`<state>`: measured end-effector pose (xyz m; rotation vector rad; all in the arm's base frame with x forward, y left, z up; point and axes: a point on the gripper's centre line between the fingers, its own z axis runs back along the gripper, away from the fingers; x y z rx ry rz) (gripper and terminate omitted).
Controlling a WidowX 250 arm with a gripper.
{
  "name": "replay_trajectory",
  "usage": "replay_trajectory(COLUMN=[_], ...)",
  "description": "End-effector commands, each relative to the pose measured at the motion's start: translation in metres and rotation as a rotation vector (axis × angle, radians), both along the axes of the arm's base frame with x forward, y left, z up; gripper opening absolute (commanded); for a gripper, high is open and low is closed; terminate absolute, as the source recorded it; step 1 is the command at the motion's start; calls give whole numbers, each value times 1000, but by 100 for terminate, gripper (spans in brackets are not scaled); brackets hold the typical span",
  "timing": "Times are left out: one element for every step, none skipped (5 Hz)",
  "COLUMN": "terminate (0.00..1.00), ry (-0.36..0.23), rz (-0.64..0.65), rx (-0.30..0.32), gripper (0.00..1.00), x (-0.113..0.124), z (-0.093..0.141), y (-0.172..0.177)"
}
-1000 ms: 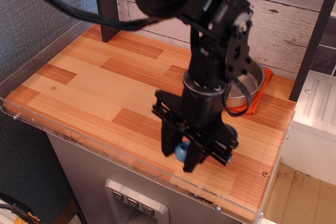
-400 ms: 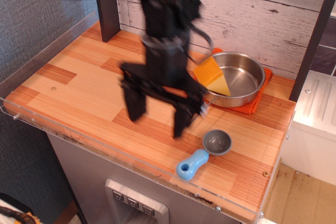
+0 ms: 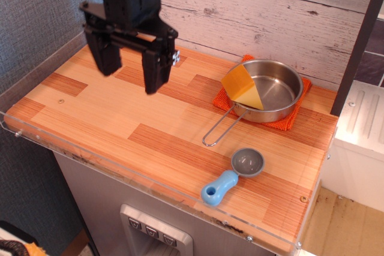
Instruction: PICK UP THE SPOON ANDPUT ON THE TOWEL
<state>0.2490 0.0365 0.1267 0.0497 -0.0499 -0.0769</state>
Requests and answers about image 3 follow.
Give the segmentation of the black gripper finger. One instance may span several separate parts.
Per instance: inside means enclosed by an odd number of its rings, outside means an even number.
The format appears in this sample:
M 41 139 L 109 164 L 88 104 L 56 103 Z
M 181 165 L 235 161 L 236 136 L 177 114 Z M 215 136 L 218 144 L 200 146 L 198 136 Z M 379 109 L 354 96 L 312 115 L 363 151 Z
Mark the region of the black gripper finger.
M 90 26 L 85 26 L 84 32 L 95 63 L 104 76 L 109 76 L 122 67 L 119 47 L 112 44 L 109 34 Z
M 169 81 L 172 65 L 173 55 L 168 51 L 161 53 L 146 49 L 142 53 L 143 76 L 147 94 L 155 94 L 162 85 Z

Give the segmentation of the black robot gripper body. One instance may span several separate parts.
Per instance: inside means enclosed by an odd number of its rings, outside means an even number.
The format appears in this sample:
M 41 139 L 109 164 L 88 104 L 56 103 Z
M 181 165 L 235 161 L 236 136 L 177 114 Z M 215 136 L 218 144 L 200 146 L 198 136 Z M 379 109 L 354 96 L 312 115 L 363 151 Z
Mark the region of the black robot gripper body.
M 84 1 L 80 9 L 85 14 L 85 26 L 109 34 L 112 44 L 119 48 L 168 51 L 173 55 L 173 65 L 179 61 L 174 43 L 178 33 L 160 19 L 161 0 Z

